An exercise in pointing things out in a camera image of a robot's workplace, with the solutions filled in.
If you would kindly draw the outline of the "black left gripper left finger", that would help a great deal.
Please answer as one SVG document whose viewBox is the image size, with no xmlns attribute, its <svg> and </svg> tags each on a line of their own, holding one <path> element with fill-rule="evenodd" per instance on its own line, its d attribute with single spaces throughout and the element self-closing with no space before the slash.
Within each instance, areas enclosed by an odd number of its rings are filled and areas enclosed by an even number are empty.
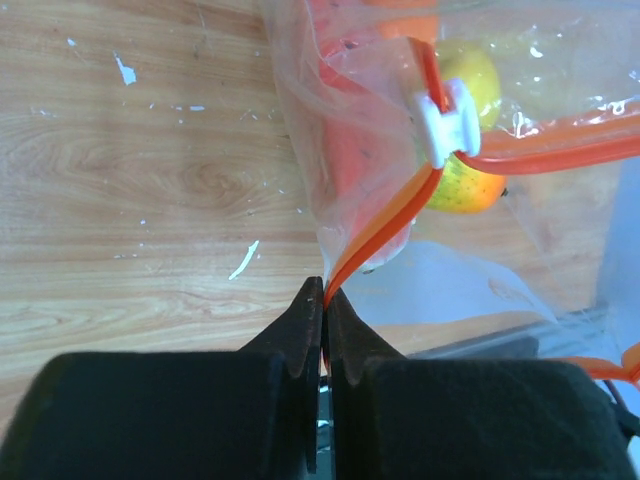
<svg viewBox="0 0 640 480">
<path fill-rule="evenodd" d="M 1 444 L 5 479 L 304 479 L 317 468 L 323 283 L 236 351 L 52 358 Z"/>
</svg>

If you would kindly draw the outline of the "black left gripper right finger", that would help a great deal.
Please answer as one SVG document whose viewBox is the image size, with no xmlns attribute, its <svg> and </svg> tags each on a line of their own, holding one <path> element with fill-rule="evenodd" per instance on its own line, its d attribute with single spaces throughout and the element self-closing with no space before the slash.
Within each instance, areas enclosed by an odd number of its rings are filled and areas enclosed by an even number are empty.
<svg viewBox="0 0 640 480">
<path fill-rule="evenodd" d="M 339 479 L 631 479 L 634 418 L 579 367 L 410 359 L 337 292 L 324 318 Z"/>
</svg>

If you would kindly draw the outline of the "orange fruit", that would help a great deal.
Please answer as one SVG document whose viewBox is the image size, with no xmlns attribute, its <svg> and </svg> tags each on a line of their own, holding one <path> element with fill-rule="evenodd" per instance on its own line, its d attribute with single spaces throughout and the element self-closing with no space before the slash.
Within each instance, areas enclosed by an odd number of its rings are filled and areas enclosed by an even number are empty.
<svg viewBox="0 0 640 480">
<path fill-rule="evenodd" d="M 378 23 L 383 38 L 410 37 L 431 44 L 435 42 L 439 18 L 430 10 L 438 6 L 437 0 L 375 0 L 368 4 L 386 11 Z"/>
</svg>

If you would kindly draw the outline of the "clear zip top bag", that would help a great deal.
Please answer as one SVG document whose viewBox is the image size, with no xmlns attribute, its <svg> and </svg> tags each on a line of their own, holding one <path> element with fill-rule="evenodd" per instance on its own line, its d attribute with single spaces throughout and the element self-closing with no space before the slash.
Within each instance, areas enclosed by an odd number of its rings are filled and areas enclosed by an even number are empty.
<svg viewBox="0 0 640 480">
<path fill-rule="evenodd" d="M 639 381 L 639 5 L 265 1 L 329 293 Z"/>
</svg>

